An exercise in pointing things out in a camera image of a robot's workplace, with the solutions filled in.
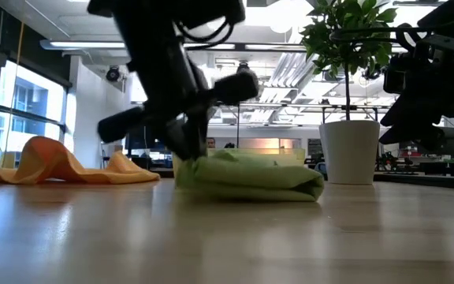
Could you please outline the orange microfiber towel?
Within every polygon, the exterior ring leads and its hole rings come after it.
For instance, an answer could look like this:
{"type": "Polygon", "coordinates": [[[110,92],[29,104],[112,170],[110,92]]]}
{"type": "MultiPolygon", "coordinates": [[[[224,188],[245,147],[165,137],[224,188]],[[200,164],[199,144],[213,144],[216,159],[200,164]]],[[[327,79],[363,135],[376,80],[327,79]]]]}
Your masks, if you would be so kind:
{"type": "Polygon", "coordinates": [[[105,169],[85,168],[63,144],[44,136],[34,136],[25,144],[18,168],[0,167],[1,183],[34,185],[51,179],[123,185],[158,181],[160,175],[137,166],[121,151],[111,155],[105,169]]]}

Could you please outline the black table edge rail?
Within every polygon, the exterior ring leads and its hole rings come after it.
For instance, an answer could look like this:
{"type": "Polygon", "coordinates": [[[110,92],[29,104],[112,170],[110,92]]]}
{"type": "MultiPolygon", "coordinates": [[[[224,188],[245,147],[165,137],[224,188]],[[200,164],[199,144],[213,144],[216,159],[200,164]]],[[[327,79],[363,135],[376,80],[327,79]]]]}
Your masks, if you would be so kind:
{"type": "MultiPolygon", "coordinates": [[[[324,182],[320,173],[301,166],[248,170],[194,170],[183,167],[177,171],[174,179],[178,186],[203,183],[268,189],[290,189],[308,182],[313,186],[321,186],[324,182]]],[[[454,189],[454,177],[381,174],[374,177],[373,183],[376,181],[454,189]]]]}

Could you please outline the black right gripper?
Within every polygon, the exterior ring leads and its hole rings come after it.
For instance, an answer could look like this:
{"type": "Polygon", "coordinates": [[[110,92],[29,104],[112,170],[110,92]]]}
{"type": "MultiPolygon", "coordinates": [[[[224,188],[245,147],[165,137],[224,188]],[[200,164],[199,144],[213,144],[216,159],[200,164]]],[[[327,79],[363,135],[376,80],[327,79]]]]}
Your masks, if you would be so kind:
{"type": "Polygon", "coordinates": [[[385,71],[384,91],[399,97],[381,120],[381,144],[412,140],[427,150],[445,142],[437,125],[454,118],[454,39],[431,35],[398,54],[385,71]]]}

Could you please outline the translucent yellow plastic bin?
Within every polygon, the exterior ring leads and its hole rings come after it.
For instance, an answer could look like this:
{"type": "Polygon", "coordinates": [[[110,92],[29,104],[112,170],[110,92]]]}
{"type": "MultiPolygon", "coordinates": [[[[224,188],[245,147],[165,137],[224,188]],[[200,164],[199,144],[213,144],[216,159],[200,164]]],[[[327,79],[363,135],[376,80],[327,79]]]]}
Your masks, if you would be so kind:
{"type": "Polygon", "coordinates": [[[303,166],[306,152],[302,148],[209,148],[209,156],[229,153],[237,159],[274,162],[278,166],[303,166]]]}

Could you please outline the black metal overhead frame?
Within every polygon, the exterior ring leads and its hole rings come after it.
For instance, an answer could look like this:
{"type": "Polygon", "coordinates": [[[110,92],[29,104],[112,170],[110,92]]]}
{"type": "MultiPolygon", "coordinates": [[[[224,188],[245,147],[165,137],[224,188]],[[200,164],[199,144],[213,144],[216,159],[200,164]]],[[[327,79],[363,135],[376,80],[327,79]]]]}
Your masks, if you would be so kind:
{"type": "Polygon", "coordinates": [[[264,123],[210,123],[207,136],[216,140],[220,145],[220,138],[232,138],[237,143],[241,138],[279,138],[299,139],[302,147],[308,139],[319,139],[319,126],[323,122],[339,121],[344,114],[340,108],[314,108],[311,112],[299,113],[292,121],[265,121],[264,123]]]}

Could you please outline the green leafy potted plant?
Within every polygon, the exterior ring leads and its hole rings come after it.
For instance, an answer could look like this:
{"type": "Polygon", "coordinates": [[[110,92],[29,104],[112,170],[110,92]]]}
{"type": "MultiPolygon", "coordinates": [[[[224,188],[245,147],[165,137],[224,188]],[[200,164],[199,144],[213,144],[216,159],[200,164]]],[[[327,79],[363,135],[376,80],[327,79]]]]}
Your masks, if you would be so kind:
{"type": "Polygon", "coordinates": [[[327,72],[336,78],[344,72],[345,119],[350,120],[350,76],[359,69],[373,72],[389,63],[392,44],[391,23],[396,8],[378,0],[316,0],[309,13],[311,23],[300,33],[307,58],[315,55],[314,74],[327,72]]]}

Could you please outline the lime green microfiber towel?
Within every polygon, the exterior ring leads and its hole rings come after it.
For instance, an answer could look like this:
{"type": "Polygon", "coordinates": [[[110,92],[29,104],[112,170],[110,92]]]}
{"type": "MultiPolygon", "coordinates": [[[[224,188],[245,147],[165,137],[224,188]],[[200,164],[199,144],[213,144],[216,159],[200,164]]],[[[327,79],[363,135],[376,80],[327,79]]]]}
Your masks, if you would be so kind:
{"type": "Polygon", "coordinates": [[[324,178],[282,157],[220,150],[181,162],[175,185],[211,200],[316,202],[324,178]]]}

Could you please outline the cardboard box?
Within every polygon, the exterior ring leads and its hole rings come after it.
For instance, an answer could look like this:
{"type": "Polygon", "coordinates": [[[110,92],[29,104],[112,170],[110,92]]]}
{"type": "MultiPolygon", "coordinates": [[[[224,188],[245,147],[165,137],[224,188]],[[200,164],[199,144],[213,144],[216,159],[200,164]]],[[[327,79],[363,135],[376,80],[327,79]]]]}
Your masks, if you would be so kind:
{"type": "Polygon", "coordinates": [[[16,163],[16,155],[13,151],[4,151],[0,157],[0,167],[13,169],[16,163]]]}

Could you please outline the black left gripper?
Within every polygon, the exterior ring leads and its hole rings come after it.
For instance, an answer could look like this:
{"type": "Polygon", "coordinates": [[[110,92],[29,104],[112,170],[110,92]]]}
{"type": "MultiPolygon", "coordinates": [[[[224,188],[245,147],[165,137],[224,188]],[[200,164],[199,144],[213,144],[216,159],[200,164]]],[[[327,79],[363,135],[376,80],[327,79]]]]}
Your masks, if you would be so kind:
{"type": "Polygon", "coordinates": [[[259,93],[256,75],[242,71],[218,80],[211,89],[192,92],[175,103],[154,104],[146,101],[142,106],[102,119],[97,126],[99,137],[104,142],[123,138],[131,129],[140,125],[156,125],[165,122],[159,130],[160,140],[179,158],[193,158],[207,154],[207,112],[199,112],[221,103],[234,106],[259,93]],[[183,120],[173,119],[180,114],[193,113],[189,118],[191,151],[184,131],[183,120]]]}

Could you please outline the black computer monitor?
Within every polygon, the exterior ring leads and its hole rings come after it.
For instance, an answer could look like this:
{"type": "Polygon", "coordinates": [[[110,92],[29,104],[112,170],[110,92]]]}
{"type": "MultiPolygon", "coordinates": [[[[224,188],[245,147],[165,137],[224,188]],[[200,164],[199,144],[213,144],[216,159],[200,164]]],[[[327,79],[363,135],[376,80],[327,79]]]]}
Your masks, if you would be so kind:
{"type": "Polygon", "coordinates": [[[454,128],[453,127],[444,127],[443,129],[445,135],[445,141],[442,146],[442,154],[450,155],[454,158],[454,128]]]}

